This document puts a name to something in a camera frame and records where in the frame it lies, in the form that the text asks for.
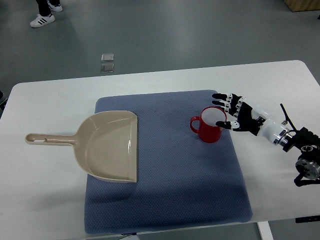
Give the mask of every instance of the mug handle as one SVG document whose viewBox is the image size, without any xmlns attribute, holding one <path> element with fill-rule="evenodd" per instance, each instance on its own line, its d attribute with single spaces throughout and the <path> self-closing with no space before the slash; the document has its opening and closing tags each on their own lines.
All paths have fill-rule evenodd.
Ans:
<svg viewBox="0 0 320 240">
<path fill-rule="evenodd" d="M 199 116 L 193 116 L 191 119 L 190 119 L 190 128 L 192 131 L 194 131 L 196 134 L 199 133 L 199 130 L 198 129 L 195 129 L 194 126 L 192 126 L 192 123 L 194 121 L 200 121 L 200 117 Z"/>
</svg>

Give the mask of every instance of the black pants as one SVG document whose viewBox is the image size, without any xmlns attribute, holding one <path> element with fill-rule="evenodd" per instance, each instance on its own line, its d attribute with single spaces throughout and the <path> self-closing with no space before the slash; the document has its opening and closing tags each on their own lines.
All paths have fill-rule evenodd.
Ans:
<svg viewBox="0 0 320 240">
<path fill-rule="evenodd" d="M 39 14 L 43 17 L 49 16 L 51 11 L 47 0 L 36 0 L 39 6 Z M 53 6 L 60 4 L 60 0 L 50 0 Z"/>
</svg>

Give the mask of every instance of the beige dustpan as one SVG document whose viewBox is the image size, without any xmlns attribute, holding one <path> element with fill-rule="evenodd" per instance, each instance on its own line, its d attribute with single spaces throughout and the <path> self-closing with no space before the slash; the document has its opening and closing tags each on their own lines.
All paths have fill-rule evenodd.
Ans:
<svg viewBox="0 0 320 240">
<path fill-rule="evenodd" d="M 137 124 L 131 111 L 103 111 L 88 117 L 75 135 L 30 133 L 33 145 L 72 145 L 79 166 L 95 178 L 116 183 L 137 182 Z"/>
</svg>

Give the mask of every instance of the dustpan handle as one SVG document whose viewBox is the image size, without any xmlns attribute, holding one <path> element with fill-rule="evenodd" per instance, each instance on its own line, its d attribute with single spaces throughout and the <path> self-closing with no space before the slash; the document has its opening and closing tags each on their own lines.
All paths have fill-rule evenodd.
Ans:
<svg viewBox="0 0 320 240">
<path fill-rule="evenodd" d="M 47 135 L 47 134 L 37 134 L 30 133 L 25 136 L 25 141 L 28 144 L 33 145 L 75 145 L 76 137 L 73 136 L 61 136 L 61 135 Z"/>
</svg>

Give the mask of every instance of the gray floor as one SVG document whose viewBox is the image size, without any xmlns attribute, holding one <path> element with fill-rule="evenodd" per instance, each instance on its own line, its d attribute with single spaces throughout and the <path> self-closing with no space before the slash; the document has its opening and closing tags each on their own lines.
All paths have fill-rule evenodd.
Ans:
<svg viewBox="0 0 320 240">
<path fill-rule="evenodd" d="M 286 60 L 305 62 L 320 83 L 320 11 L 292 13 L 283 0 L 61 4 L 54 23 L 32 29 L 35 0 L 0 0 L 0 90 L 7 95 L 22 82 Z M 100 73 L 103 53 L 114 53 L 114 73 Z M 275 240 L 319 239 L 318 222 L 279 220 L 270 227 Z M 243 224 L 141 239 L 259 239 L 259 232 Z"/>
</svg>

